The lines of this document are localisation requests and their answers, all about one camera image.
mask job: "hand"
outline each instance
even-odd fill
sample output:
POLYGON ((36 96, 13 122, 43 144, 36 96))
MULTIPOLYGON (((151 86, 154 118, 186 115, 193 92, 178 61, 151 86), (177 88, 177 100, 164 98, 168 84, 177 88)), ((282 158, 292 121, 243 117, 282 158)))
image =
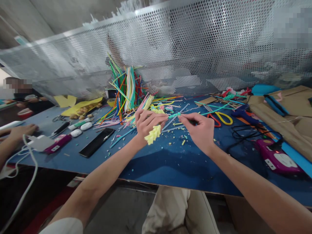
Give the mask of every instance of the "hand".
POLYGON ((211 154, 214 144, 215 122, 211 118, 206 118, 198 113, 182 114, 178 116, 179 120, 188 129, 188 132, 198 146, 207 156, 211 154), (198 125, 192 125, 189 120, 195 120, 198 125))
POLYGON ((161 129, 163 129, 166 121, 168 120, 167 114, 156 114, 150 110, 138 110, 135 117, 137 128, 136 138, 142 148, 147 145, 147 141, 144 137, 146 137, 150 131, 153 130, 153 126, 161 124, 161 129))
POLYGON ((32 99, 29 99, 27 101, 31 102, 31 103, 36 103, 36 102, 39 102, 39 98, 32 98, 32 99))
POLYGON ((38 129, 38 126, 34 124, 11 128, 11 133, 8 136, 8 139, 11 139, 14 141, 21 141, 23 139, 23 134, 32 135, 34 131, 36 131, 37 129, 38 129))

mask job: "pink device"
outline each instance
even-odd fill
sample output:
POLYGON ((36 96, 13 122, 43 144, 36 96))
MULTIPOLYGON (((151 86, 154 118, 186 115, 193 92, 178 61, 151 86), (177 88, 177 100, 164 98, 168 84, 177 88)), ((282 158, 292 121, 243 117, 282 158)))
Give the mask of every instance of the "pink device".
POLYGON ((56 152, 58 149, 62 148, 64 145, 66 145, 71 140, 70 135, 59 135, 57 138, 54 139, 55 143, 51 145, 50 147, 45 149, 45 152, 47 154, 52 154, 56 152))
POLYGON ((281 149, 273 151, 268 146, 274 143, 270 139, 259 139, 256 144, 260 148, 261 156, 273 172, 279 174, 298 174, 304 171, 281 149))

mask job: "yellow paper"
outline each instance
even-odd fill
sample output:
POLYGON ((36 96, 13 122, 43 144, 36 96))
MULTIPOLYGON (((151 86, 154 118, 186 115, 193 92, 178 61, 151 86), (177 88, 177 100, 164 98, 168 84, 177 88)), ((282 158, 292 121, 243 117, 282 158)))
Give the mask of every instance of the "yellow paper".
POLYGON ((77 101, 77 98, 72 95, 68 95, 67 98, 63 95, 54 96, 54 99, 58 102, 60 108, 73 107, 77 101))
POLYGON ((88 106, 90 104, 93 104, 95 108, 96 104, 98 104, 99 102, 102 101, 102 97, 98 98, 98 99, 94 99, 92 101, 83 101, 83 102, 79 102, 76 105, 74 105, 73 107, 69 108, 68 110, 64 111, 61 115, 62 116, 70 116, 71 114, 77 114, 77 111, 80 110, 80 108, 84 107, 84 106, 88 106))

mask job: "black shirt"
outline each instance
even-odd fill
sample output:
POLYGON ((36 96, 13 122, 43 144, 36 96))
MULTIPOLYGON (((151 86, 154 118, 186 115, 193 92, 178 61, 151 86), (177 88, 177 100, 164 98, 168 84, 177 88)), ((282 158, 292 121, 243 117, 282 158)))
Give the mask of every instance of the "black shirt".
MULTIPOLYGON (((41 98, 43 97, 40 93, 38 93, 36 90, 32 89, 31 92, 29 93, 15 93, 14 94, 15 98, 18 98, 18 101, 22 101, 20 99, 24 99, 25 102, 27 100, 32 99, 32 98, 41 98)), ((54 104, 50 101, 39 101, 35 103, 29 102, 27 107, 34 112, 34 114, 38 114, 42 111, 45 111, 49 108, 54 106, 54 104)))

